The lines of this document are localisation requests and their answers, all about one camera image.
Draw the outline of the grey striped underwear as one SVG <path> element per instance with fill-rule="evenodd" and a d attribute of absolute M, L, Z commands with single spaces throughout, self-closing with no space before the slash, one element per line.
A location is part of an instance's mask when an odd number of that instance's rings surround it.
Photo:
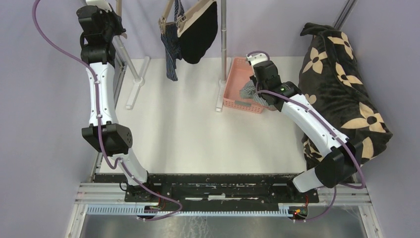
<path fill-rule="evenodd" d="M 251 99 L 253 102 L 265 107 L 271 111 L 275 110 L 274 106 L 269 105 L 262 97 L 256 93 L 256 87 L 253 81 L 248 81 L 240 90 L 239 96 L 242 99 Z"/>

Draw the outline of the navy striped underwear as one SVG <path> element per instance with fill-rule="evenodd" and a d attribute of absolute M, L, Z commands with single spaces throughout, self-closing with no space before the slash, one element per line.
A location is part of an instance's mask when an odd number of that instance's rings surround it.
<path fill-rule="evenodd" d="M 176 21 L 177 17 L 184 14 L 185 11 L 180 0 L 175 0 L 173 6 L 174 21 Z M 165 48 L 166 77 L 169 80 L 176 82 L 178 81 L 176 74 L 176 60 L 182 59 L 176 24 L 167 25 L 166 32 L 163 35 L 161 34 L 160 38 Z"/>

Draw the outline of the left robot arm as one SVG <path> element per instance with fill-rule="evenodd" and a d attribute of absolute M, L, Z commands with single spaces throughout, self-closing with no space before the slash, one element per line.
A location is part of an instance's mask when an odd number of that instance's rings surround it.
<path fill-rule="evenodd" d="M 150 185 L 148 171 L 134 154 L 131 130 L 119 124 L 115 112 L 113 39 L 126 31 L 121 17 L 101 1 L 81 7 L 76 15 L 82 28 L 81 60 L 86 66 L 91 95 L 89 125 L 82 129 L 82 136 L 101 153 L 109 168 L 121 168 L 126 176 L 124 191 L 129 198 L 151 201 L 156 188 Z"/>

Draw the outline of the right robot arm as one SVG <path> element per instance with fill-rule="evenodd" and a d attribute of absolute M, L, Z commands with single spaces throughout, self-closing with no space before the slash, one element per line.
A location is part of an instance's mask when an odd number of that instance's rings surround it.
<path fill-rule="evenodd" d="M 323 157 L 318 165 L 288 182 L 286 195 L 289 200 L 299 202 L 312 189 L 323 186 L 334 188 L 361 172 L 362 142 L 351 140 L 332 126 L 312 107 L 293 82 L 282 82 L 272 61 L 252 63 L 251 66 L 254 73 L 251 80 L 256 93 L 290 118 Z"/>

